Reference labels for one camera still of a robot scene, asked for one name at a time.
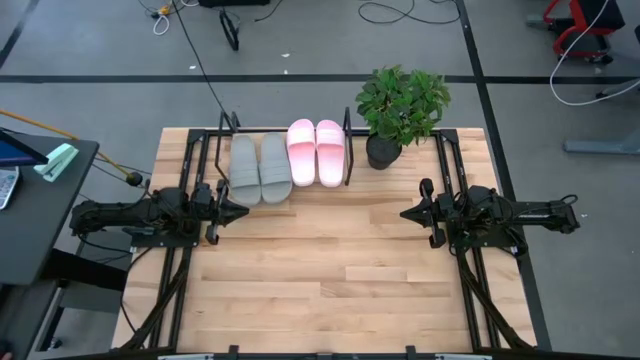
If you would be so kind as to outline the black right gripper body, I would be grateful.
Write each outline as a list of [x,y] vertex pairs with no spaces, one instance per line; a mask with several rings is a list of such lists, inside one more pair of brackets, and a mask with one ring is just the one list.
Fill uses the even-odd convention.
[[464,189],[455,195],[438,194],[433,199],[433,182],[430,178],[423,178],[419,184],[419,191],[425,201],[421,210],[426,216],[425,225],[432,230],[429,236],[430,247],[440,248],[449,242],[453,248],[467,249],[468,236],[463,229],[463,217],[468,201],[468,190]]

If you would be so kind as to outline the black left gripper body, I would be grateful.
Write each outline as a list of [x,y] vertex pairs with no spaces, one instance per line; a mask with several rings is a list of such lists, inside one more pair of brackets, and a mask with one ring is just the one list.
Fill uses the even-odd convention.
[[221,218],[221,204],[227,195],[228,186],[224,180],[219,180],[216,193],[213,193],[208,183],[197,184],[192,193],[192,208],[195,218],[199,221],[209,221],[206,227],[205,239],[211,245],[217,245],[219,235],[217,227]]

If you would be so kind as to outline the grey rubber slide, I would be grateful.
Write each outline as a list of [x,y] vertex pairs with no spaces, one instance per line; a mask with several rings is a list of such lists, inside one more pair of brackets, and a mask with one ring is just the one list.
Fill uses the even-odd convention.
[[259,175],[262,198],[268,204],[286,200],[293,181],[284,138],[279,133],[263,136],[260,148]]
[[232,139],[229,165],[229,185],[232,198],[244,206],[257,205],[261,200],[261,185],[256,148],[247,135]]

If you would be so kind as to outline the pink rubber slide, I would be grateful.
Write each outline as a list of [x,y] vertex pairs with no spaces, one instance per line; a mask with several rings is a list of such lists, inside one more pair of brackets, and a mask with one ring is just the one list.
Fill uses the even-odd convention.
[[343,180],[345,134],[332,120],[321,120],[316,126],[316,153],[319,179],[326,187],[338,187]]
[[286,148],[292,180],[297,186],[309,186],[315,180],[315,146],[315,128],[309,119],[298,119],[288,128]]

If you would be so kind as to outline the green plant in black pot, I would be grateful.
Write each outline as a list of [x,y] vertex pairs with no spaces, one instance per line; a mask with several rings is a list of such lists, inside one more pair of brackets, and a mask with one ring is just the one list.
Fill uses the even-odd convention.
[[357,113],[369,127],[369,165],[384,170],[402,150],[426,140],[451,102],[446,78],[400,65],[375,69],[356,95]]

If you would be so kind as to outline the mint green stapler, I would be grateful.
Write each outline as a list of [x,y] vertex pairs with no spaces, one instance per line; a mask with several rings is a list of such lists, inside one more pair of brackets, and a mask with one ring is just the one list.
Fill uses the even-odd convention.
[[48,162],[35,165],[33,170],[48,182],[55,182],[67,166],[78,155],[79,150],[74,146],[63,143],[47,155]]

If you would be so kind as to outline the grey metal desk foot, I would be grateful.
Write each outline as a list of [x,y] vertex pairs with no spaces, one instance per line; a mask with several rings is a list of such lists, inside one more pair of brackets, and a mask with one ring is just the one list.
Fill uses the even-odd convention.
[[571,153],[640,155],[640,145],[625,142],[567,140],[563,149]]

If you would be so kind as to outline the black side desk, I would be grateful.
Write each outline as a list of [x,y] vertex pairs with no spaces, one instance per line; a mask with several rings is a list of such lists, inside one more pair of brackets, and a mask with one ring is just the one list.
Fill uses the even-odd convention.
[[17,193],[0,211],[0,284],[29,285],[41,276],[96,156],[99,144],[68,140],[79,153],[53,182],[22,166]]

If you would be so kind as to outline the black box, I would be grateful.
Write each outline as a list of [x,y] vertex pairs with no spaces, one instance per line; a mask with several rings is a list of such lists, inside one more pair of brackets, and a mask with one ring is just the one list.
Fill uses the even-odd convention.
[[198,0],[198,4],[203,7],[226,7],[226,6],[265,6],[271,0]]

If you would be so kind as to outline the white calculator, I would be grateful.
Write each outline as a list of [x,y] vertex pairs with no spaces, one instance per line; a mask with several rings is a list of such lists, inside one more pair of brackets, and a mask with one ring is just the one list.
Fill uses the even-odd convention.
[[19,179],[20,170],[18,167],[0,168],[0,211],[9,206]]

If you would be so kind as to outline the dark tablet with blue screen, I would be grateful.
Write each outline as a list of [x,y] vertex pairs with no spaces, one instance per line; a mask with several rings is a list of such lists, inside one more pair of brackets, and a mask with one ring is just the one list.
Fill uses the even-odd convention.
[[0,130],[0,167],[45,165],[48,158]]

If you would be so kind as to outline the red and black cart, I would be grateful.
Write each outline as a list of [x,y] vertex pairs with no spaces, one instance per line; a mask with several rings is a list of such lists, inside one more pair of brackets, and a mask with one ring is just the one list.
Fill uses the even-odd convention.
[[[553,17],[551,13],[562,0],[551,0],[542,14],[542,23],[556,35],[552,45],[554,53],[561,58],[582,57],[590,63],[608,65],[613,61],[609,55],[608,37],[623,28],[623,19],[617,0],[568,0],[569,16]],[[594,41],[595,47],[588,50],[570,50],[579,37]]]

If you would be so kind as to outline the wooden shelf with black frame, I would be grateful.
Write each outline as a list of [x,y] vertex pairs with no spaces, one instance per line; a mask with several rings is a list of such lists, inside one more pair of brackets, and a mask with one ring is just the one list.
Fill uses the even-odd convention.
[[[216,151],[214,166],[218,174],[224,180],[225,184],[229,183],[228,177],[225,171],[220,166],[220,153],[222,138],[226,136],[233,136],[239,133],[240,122],[235,113],[232,113],[231,117],[228,117],[225,113],[220,114],[219,126],[213,130],[208,131],[208,137],[214,136],[216,138]],[[346,107],[344,111],[343,124],[342,124],[343,139],[346,141],[347,155],[344,156],[346,160],[346,176],[343,178],[343,184],[345,186],[350,185],[350,180],[354,166],[354,150],[353,150],[353,137],[355,136],[354,129],[351,124],[350,108]]]

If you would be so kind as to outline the black metal bracket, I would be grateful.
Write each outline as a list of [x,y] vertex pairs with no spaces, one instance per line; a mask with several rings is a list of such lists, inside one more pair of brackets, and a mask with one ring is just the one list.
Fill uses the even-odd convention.
[[238,28],[234,25],[233,21],[225,10],[220,11],[219,21],[231,49],[234,52],[237,52],[239,50]]

